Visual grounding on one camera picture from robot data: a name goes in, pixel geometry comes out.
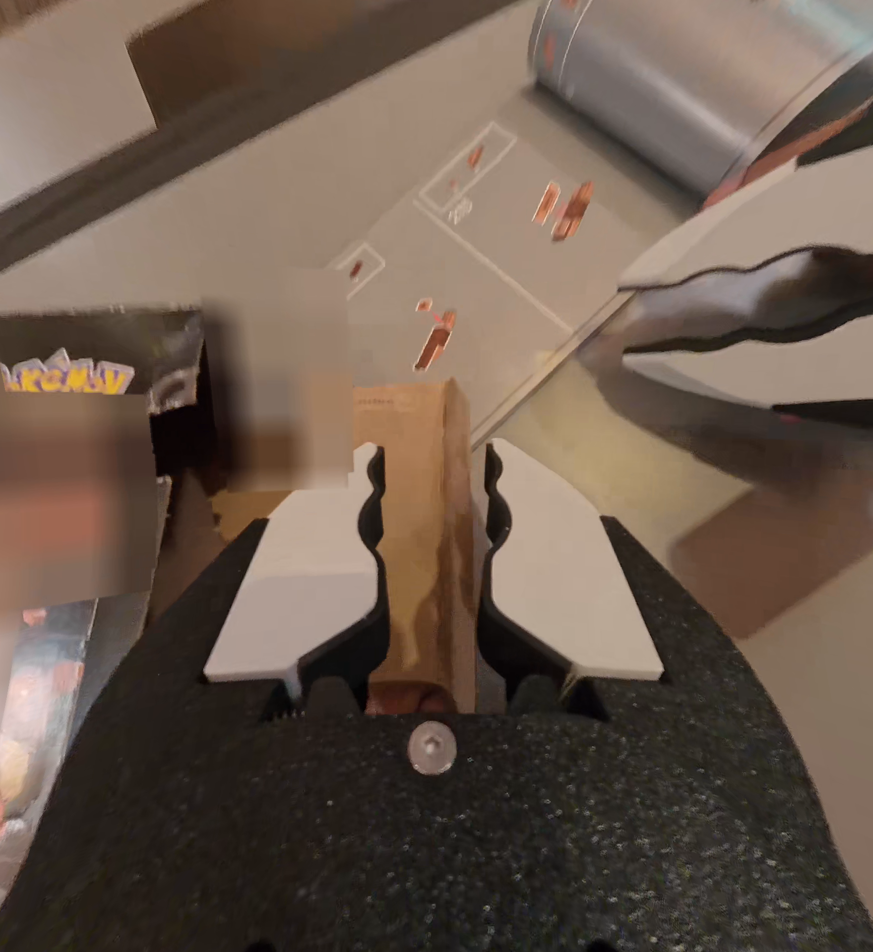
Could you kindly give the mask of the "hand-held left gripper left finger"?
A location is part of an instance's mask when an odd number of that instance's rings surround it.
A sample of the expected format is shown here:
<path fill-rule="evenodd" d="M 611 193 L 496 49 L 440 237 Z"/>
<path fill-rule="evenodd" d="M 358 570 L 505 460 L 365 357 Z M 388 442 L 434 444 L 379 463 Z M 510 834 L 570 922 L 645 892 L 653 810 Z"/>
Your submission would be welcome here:
<path fill-rule="evenodd" d="M 336 678 L 367 700 L 390 646 L 385 451 L 363 444 L 343 487 L 291 492 L 268 517 L 205 662 L 210 683 L 278 681 L 306 700 Z"/>

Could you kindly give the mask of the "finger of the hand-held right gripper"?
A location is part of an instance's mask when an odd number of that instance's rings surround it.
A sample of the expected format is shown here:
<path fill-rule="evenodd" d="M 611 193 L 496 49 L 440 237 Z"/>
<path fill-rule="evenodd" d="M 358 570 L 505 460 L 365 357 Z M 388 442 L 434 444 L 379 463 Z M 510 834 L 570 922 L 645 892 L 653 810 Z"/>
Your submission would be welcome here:
<path fill-rule="evenodd" d="M 625 351 L 653 383 L 780 416 L 873 430 L 873 310 L 845 306 L 800 327 L 669 339 Z"/>
<path fill-rule="evenodd" d="M 744 186 L 645 251 L 618 289 L 644 305 L 754 305 L 836 251 L 873 256 L 873 146 Z"/>

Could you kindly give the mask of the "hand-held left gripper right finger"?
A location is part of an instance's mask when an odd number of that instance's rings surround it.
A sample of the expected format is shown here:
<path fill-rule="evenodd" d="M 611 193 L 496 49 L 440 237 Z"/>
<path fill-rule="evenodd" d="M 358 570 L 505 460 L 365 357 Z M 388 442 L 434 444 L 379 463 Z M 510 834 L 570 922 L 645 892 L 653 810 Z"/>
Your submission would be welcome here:
<path fill-rule="evenodd" d="M 516 445 L 486 445 L 486 552 L 478 650 L 506 700 L 540 677 L 557 697 L 575 683 L 657 684 L 648 626 L 597 507 Z"/>

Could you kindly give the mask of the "brick instruction booklet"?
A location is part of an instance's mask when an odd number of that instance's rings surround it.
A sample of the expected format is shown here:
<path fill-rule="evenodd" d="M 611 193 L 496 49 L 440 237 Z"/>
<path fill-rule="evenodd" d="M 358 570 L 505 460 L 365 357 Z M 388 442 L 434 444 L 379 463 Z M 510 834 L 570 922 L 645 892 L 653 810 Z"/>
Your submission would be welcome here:
<path fill-rule="evenodd" d="M 540 2 L 530 84 L 333 267 L 355 387 L 453 380 L 475 440 L 693 207 L 873 106 L 873 2 Z"/>

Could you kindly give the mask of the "grey desk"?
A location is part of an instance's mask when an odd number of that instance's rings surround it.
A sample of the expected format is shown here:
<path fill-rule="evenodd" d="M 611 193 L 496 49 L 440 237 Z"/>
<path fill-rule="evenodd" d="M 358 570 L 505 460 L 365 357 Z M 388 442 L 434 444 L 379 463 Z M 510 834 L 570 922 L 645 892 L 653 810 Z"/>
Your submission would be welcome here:
<path fill-rule="evenodd" d="M 0 211 L 0 302 L 89 300 L 150 228 L 187 241 L 237 232 L 301 267 L 328 263 L 497 115 L 597 200 L 637 250 L 695 200 L 549 93 L 523 61 L 535 2 L 518 3 L 274 130 L 228 116 L 173 125 Z M 835 842 L 873 914 L 873 460 L 769 457 L 766 443 L 713 435 L 667 442 L 611 410 L 597 387 L 633 321 L 618 314 L 495 435 L 584 493 L 665 565 L 738 645 L 777 702 L 811 772 Z"/>

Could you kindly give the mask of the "black printed packet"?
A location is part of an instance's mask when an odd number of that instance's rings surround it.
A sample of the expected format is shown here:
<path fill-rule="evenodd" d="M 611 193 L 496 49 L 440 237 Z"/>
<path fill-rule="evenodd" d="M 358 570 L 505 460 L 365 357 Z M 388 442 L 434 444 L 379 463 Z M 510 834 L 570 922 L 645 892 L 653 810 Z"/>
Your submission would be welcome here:
<path fill-rule="evenodd" d="M 143 397 L 159 475 L 216 467 L 208 369 L 196 306 L 0 313 L 7 391 Z"/>

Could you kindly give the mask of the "brick set box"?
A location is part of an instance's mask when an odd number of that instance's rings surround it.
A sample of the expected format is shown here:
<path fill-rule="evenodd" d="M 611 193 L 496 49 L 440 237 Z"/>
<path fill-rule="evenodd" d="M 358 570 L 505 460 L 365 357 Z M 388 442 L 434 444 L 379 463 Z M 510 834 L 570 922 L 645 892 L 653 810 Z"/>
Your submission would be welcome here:
<path fill-rule="evenodd" d="M 20 624 L 0 724 L 0 907 L 77 732 L 143 631 L 149 601 L 142 592 L 62 604 Z"/>

